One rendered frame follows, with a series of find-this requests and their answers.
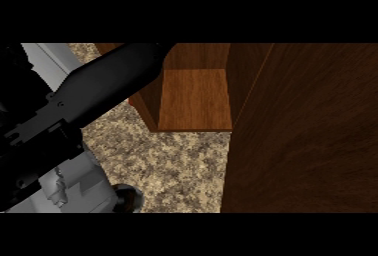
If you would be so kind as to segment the brown wooden cabinet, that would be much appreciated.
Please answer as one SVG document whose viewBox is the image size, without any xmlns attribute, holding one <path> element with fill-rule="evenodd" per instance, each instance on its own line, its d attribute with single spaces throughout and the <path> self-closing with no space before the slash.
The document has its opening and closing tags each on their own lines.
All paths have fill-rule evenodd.
<svg viewBox="0 0 378 256">
<path fill-rule="evenodd" d="M 178 43 L 160 75 L 129 97 L 151 132 L 233 129 L 271 46 Z"/>
</svg>

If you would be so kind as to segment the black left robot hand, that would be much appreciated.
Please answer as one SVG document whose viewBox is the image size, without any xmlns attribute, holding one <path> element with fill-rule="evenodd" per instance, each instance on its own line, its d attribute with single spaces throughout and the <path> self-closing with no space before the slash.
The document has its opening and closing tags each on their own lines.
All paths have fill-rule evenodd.
<svg viewBox="0 0 378 256">
<path fill-rule="evenodd" d="M 0 213 L 88 148 L 80 129 L 157 78 L 169 43 L 126 43 L 51 90 L 17 43 L 0 43 Z"/>
</svg>

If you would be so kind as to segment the dark round bottle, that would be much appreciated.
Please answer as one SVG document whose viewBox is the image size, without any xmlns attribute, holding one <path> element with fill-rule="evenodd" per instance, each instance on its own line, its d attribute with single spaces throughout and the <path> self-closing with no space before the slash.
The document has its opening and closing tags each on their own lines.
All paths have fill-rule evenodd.
<svg viewBox="0 0 378 256">
<path fill-rule="evenodd" d="M 138 213 L 144 203 L 141 191 L 126 184 L 114 184 L 111 188 L 116 194 L 113 212 Z"/>
</svg>

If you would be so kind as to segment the pale grey appliance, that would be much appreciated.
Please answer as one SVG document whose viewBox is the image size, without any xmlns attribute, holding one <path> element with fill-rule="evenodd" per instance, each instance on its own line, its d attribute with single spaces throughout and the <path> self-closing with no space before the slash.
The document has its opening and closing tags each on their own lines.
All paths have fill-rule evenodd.
<svg viewBox="0 0 378 256">
<path fill-rule="evenodd" d="M 27 60 L 51 90 L 55 90 L 80 63 L 66 43 L 23 43 Z"/>
</svg>

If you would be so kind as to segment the dark brown cabinet door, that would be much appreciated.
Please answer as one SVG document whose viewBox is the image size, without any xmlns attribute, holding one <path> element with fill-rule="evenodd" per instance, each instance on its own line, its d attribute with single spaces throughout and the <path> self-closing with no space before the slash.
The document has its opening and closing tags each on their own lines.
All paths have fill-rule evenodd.
<svg viewBox="0 0 378 256">
<path fill-rule="evenodd" d="M 275 44 L 228 144 L 221 210 L 378 212 L 378 44 Z"/>
</svg>

